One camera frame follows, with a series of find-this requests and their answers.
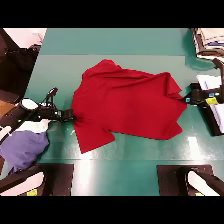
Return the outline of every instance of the red cloth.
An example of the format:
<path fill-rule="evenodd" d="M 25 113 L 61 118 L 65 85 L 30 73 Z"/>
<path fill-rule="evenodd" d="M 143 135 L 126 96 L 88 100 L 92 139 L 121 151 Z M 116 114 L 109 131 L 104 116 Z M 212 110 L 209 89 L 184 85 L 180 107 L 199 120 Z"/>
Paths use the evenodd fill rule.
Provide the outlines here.
<path fill-rule="evenodd" d="M 167 140 L 182 132 L 181 89 L 164 72 L 122 69 L 103 60 L 86 70 L 72 103 L 82 153 L 114 141 L 111 132 Z"/>

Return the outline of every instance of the yellow label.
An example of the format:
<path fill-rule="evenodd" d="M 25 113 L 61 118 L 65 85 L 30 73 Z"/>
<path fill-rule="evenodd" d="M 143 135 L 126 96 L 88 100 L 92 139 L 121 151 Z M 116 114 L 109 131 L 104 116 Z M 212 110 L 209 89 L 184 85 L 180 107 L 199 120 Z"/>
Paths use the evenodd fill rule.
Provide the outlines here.
<path fill-rule="evenodd" d="M 215 97 L 206 99 L 207 104 L 219 104 Z"/>
<path fill-rule="evenodd" d="M 204 196 L 202 193 L 198 192 L 198 193 L 195 193 L 196 196 Z"/>
<path fill-rule="evenodd" d="M 27 196 L 37 196 L 37 189 L 33 189 L 27 192 Z"/>

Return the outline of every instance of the cardboard box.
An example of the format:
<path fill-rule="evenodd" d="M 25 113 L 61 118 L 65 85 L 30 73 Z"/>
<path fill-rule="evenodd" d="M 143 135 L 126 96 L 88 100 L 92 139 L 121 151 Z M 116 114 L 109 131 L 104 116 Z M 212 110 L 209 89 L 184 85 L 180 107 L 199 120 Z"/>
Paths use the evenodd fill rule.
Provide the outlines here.
<path fill-rule="evenodd" d="M 8 113 L 15 105 L 0 100 L 0 118 Z"/>

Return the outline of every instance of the teal tabletop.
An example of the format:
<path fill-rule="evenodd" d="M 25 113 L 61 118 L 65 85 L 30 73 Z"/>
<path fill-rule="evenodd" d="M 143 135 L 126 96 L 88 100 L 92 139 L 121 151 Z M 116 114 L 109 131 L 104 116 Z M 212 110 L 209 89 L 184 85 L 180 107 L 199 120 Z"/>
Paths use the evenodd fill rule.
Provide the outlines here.
<path fill-rule="evenodd" d="M 153 74 L 170 72 L 182 96 L 197 74 L 220 75 L 213 63 L 196 58 L 186 28 L 49 28 L 26 97 L 39 102 L 57 87 L 55 104 L 68 109 L 83 72 L 103 59 Z M 211 164 L 224 180 L 224 137 L 210 135 L 194 106 L 188 106 L 178 123 L 183 132 L 170 140 L 114 133 L 114 142 L 85 154 L 73 123 L 54 123 L 48 130 L 50 146 L 39 161 L 74 164 L 72 195 L 159 195 L 158 164 Z"/>

